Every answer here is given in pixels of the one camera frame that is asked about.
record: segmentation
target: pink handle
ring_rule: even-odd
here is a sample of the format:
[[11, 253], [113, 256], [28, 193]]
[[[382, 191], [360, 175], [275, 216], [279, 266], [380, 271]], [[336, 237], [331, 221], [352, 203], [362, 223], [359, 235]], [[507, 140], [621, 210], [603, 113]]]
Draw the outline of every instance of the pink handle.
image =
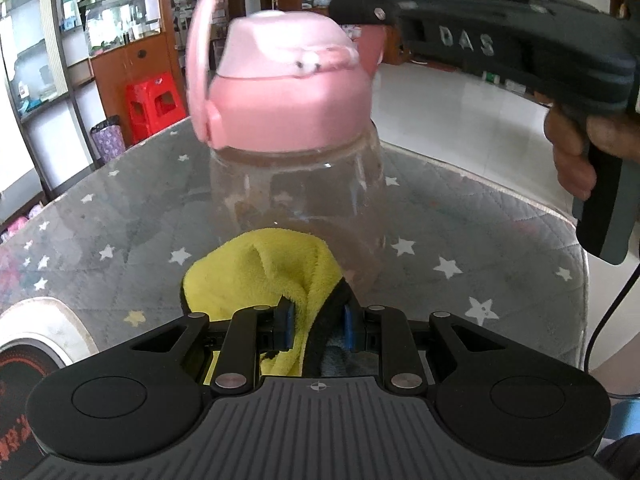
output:
[[[207, 127], [207, 70], [209, 65], [210, 17], [218, 0], [199, 0], [193, 13], [187, 40], [187, 82], [189, 112], [196, 136], [202, 142], [209, 139]], [[358, 40], [358, 53], [363, 68], [373, 77], [384, 49], [383, 27], [364, 26]]]

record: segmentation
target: black cable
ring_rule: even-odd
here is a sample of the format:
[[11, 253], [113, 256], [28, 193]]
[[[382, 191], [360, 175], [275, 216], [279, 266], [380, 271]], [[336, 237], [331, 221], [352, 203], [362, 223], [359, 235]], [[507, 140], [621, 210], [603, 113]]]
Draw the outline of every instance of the black cable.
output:
[[[606, 311], [605, 315], [602, 316], [602, 319], [598, 323], [598, 326], [596, 327], [596, 330], [593, 331], [593, 334], [591, 335], [591, 338], [589, 339], [589, 343], [587, 345], [586, 352], [584, 353], [584, 371], [585, 372], [589, 373], [589, 360], [591, 358], [591, 352], [593, 351], [593, 346], [596, 344], [596, 339], [600, 335], [600, 332], [602, 332], [602, 329], [605, 327], [605, 325], [607, 324], [607, 322], [609, 321], [611, 316], [613, 316], [613, 314], [618, 309], [620, 304], [626, 298], [626, 295], [629, 293], [631, 288], [636, 284], [636, 281], [638, 280], [638, 277], [640, 277], [640, 264], [636, 267], [636, 270], [634, 270], [634, 272], [631, 275], [631, 277], [629, 277], [629, 279], [625, 283], [625, 286], [622, 287], [622, 290], [620, 290], [620, 293], [618, 294], [616, 299], [613, 300], [613, 303], [611, 303], [611, 306]], [[621, 400], [640, 399], [640, 393], [622, 395], [622, 394], [612, 394], [612, 393], [607, 392], [607, 395], [611, 399], [621, 399]]]

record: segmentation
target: trash bin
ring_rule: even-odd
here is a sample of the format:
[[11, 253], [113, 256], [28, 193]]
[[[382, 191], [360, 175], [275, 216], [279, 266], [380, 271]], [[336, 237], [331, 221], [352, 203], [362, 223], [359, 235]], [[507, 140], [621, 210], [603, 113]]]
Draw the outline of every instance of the trash bin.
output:
[[117, 115], [108, 117], [101, 123], [96, 124], [91, 128], [90, 135], [105, 163], [125, 152], [120, 117]]

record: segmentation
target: water bottle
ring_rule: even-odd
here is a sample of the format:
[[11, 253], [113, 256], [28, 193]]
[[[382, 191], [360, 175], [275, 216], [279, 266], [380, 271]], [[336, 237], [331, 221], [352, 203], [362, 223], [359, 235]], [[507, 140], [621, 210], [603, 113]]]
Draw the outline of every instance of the water bottle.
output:
[[233, 20], [207, 92], [210, 17], [200, 0], [187, 50], [188, 99], [210, 147], [220, 242], [265, 227], [324, 240], [356, 293], [381, 269], [385, 182], [370, 119], [384, 31], [353, 43], [314, 12], [264, 10]]

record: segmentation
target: hand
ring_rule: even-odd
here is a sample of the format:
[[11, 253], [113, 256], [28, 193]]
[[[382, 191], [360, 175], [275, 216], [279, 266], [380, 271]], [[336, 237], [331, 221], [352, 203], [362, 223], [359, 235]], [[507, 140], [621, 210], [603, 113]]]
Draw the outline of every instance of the hand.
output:
[[[603, 152], [640, 163], [640, 119], [591, 116], [587, 134]], [[569, 193], [587, 200], [596, 185], [596, 171], [582, 156], [586, 138], [577, 125], [554, 106], [545, 119], [545, 135], [554, 146], [558, 182]]]

